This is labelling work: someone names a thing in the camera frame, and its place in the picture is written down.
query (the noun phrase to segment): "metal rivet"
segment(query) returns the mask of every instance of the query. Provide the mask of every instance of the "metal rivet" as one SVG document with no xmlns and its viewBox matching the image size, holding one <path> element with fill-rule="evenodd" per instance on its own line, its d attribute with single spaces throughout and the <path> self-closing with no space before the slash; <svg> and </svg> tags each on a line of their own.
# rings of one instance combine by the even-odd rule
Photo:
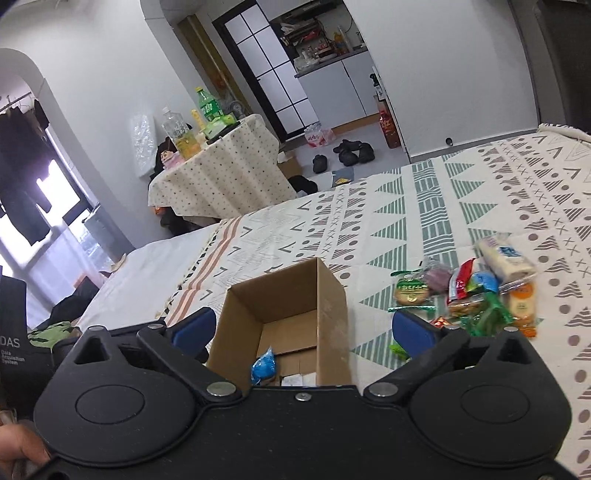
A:
<svg viewBox="0 0 591 480">
<path fill-rule="evenodd" d="M 207 386 L 207 392 L 214 397 L 227 397 L 236 392 L 236 385 L 230 382 L 214 382 Z"/>
<path fill-rule="evenodd" d="M 312 395 L 310 395 L 309 393 L 297 393 L 295 394 L 295 399 L 297 401 L 310 401 L 312 400 Z"/>
<path fill-rule="evenodd" d="M 376 397 L 392 397 L 398 393 L 398 387 L 393 383 L 379 382 L 370 385 L 369 392 Z"/>
</svg>

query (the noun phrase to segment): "cardboard box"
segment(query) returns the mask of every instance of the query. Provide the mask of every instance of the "cardboard box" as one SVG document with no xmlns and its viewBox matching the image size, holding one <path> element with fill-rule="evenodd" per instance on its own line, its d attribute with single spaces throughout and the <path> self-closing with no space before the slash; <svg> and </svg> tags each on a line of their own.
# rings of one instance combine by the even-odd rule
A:
<svg viewBox="0 0 591 480">
<path fill-rule="evenodd" d="M 274 384 L 316 373 L 318 386 L 351 385 L 345 289 L 318 258 L 232 286 L 207 366 L 251 387 L 251 367 L 272 347 Z"/>
<path fill-rule="evenodd" d="M 295 177 L 296 175 L 301 175 L 301 166 L 298 163 L 296 156 L 293 152 L 289 152 L 286 155 L 289 156 L 289 159 L 285 162 L 278 163 L 277 166 L 279 167 L 279 170 L 281 170 L 285 178 L 289 180 L 290 178 Z"/>
</svg>

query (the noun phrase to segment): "human hand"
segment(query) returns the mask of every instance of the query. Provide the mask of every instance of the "human hand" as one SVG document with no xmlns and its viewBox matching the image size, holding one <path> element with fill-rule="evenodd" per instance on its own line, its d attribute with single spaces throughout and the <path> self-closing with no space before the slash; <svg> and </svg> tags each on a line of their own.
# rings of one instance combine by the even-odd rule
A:
<svg viewBox="0 0 591 480">
<path fill-rule="evenodd" d="M 22 458 L 39 466 L 50 459 L 43 441 L 24 425 L 0 426 L 0 468 L 10 477 L 14 461 Z"/>
</svg>

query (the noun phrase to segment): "table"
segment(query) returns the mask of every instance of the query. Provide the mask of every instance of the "table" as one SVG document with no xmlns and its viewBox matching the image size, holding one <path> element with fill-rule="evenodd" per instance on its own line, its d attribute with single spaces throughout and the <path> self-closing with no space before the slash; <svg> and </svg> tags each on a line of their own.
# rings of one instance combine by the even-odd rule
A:
<svg viewBox="0 0 591 480">
<path fill-rule="evenodd" d="M 279 140 L 260 115 L 150 184 L 148 204 L 180 216 L 233 218 L 296 198 L 277 167 Z"/>
</svg>

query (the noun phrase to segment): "black shoe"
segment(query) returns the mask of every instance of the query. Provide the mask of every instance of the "black shoe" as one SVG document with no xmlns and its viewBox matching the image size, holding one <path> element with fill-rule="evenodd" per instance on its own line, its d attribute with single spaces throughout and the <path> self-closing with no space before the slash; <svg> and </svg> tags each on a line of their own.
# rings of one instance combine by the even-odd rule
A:
<svg viewBox="0 0 591 480">
<path fill-rule="evenodd" d="M 341 153 L 344 151 L 354 152 L 354 151 L 359 150 L 360 147 L 361 147 L 360 141 L 350 142 L 349 140 L 343 140 L 338 147 L 333 148 L 333 152 L 335 152 L 335 153 Z"/>
<path fill-rule="evenodd" d="M 325 155 L 316 155 L 312 160 L 314 173 L 324 173 L 329 167 L 329 159 Z"/>
<path fill-rule="evenodd" d="M 367 163 L 375 160 L 374 149 L 368 143 L 362 143 L 359 149 L 359 163 Z"/>
<path fill-rule="evenodd" d="M 345 167 L 352 167 L 353 165 L 355 165 L 359 161 L 359 157 L 357 155 L 355 155 L 353 152 L 350 152 L 348 150 L 344 150 L 341 153 L 339 153 L 339 161 Z"/>
</svg>

